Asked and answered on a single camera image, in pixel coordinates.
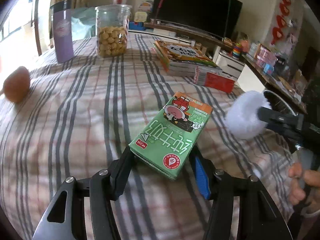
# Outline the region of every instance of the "human hand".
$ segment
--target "human hand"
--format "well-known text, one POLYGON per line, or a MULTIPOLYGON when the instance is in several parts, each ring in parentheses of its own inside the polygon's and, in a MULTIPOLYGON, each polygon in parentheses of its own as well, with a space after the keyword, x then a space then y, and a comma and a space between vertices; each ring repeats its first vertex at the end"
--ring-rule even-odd
POLYGON ((289 177, 292 178, 289 201, 292 205, 297 205, 306 197, 306 193, 299 185, 299 178, 303 178, 306 184, 315 187, 310 193, 307 203, 311 203, 307 212, 313 213, 320 209, 320 172, 306 170, 303 171, 301 163, 294 163, 289 169, 289 177))

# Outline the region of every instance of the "purple thermos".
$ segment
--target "purple thermos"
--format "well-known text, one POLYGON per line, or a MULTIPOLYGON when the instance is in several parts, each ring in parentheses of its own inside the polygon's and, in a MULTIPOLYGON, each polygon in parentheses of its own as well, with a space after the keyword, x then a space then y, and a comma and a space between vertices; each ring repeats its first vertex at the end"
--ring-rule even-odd
POLYGON ((51 26, 58 63, 74 57, 71 36, 71 0, 50 7, 51 26))

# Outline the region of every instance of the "white plush object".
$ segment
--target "white plush object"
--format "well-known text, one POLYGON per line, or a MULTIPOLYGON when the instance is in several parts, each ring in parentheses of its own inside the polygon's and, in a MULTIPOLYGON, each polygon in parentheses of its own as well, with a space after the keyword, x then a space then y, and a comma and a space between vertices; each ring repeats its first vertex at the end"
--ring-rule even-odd
POLYGON ((260 121, 257 111, 260 107, 271 109, 262 93, 248 91, 237 98, 229 109, 225 125, 239 139, 250 139, 263 132, 266 122, 260 121))

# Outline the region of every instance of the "flat screen tv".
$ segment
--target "flat screen tv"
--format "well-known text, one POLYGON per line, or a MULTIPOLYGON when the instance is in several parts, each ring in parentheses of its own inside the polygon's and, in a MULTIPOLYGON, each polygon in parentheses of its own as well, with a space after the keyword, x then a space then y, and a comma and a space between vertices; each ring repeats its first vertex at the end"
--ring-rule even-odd
POLYGON ((200 29, 217 38, 228 37, 236 26, 242 3, 238 0, 154 0, 151 18, 200 29))

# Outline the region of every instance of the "striped bedsheet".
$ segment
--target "striped bedsheet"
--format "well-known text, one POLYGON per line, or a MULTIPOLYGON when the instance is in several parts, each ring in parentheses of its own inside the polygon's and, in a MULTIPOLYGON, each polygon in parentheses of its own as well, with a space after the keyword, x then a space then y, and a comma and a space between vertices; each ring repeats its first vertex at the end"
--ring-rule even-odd
MULTIPOLYGON (((242 91, 226 94, 167 76, 152 49, 156 39, 130 33, 127 53, 114 58, 97 55, 95 38, 79 40, 75 58, 64 64, 49 50, 31 71, 22 103, 0 97, 0 205, 23 239, 32 238, 66 177, 87 178, 108 167, 176 91, 213 106, 198 140, 203 156, 232 176, 259 176, 289 219, 292 157, 284 139, 270 130, 252 140, 232 136, 224 117, 242 91)), ((202 239, 211 205, 199 194, 188 162, 176 181, 139 163, 113 210, 122 239, 193 240, 202 239)), ((85 214, 89 221, 88 202, 85 214)), ((231 239, 237 217, 235 199, 231 239)))

